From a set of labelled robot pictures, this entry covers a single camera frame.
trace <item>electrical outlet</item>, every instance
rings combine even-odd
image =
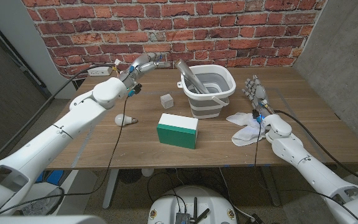
[[[90,76],[106,76],[106,75],[110,75],[111,72],[112,72],[111,67],[97,67],[88,70],[88,74]]]

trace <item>white bucket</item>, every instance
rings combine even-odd
[[[197,65],[190,70],[209,90],[209,94],[198,94],[194,86],[185,81],[181,74],[178,87],[183,88],[189,97],[191,113],[194,118],[205,119],[219,116],[223,106],[229,104],[229,96],[234,93],[236,83],[230,72],[220,65]]]

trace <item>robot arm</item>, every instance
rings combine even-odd
[[[0,211],[17,205],[27,195],[40,173],[79,134],[98,124],[117,99],[127,91],[140,91],[136,81],[145,73],[167,66],[153,62],[159,55],[142,55],[118,78],[99,83],[73,100],[70,112],[12,155],[0,160]],[[4,212],[10,215],[15,209]]]
[[[302,141],[293,133],[291,126],[285,122],[269,105],[264,87],[254,76],[254,81],[246,81],[244,93],[252,106],[260,113],[261,123],[270,130],[266,139],[272,143],[273,152],[293,165],[318,193],[335,200],[323,197],[324,202],[341,224],[358,223],[358,220],[338,203],[348,208],[358,218],[358,185],[346,182],[314,158],[304,147]]]

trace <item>green and white box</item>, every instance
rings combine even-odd
[[[197,124],[197,118],[163,113],[157,125],[160,143],[195,149]]]

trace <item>light bulb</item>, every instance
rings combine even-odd
[[[131,118],[130,116],[124,116],[123,114],[119,114],[116,116],[116,119],[114,119],[114,121],[116,122],[116,125],[118,125],[118,126],[121,126],[121,124],[123,126],[125,126],[127,124],[136,123],[137,119]]]

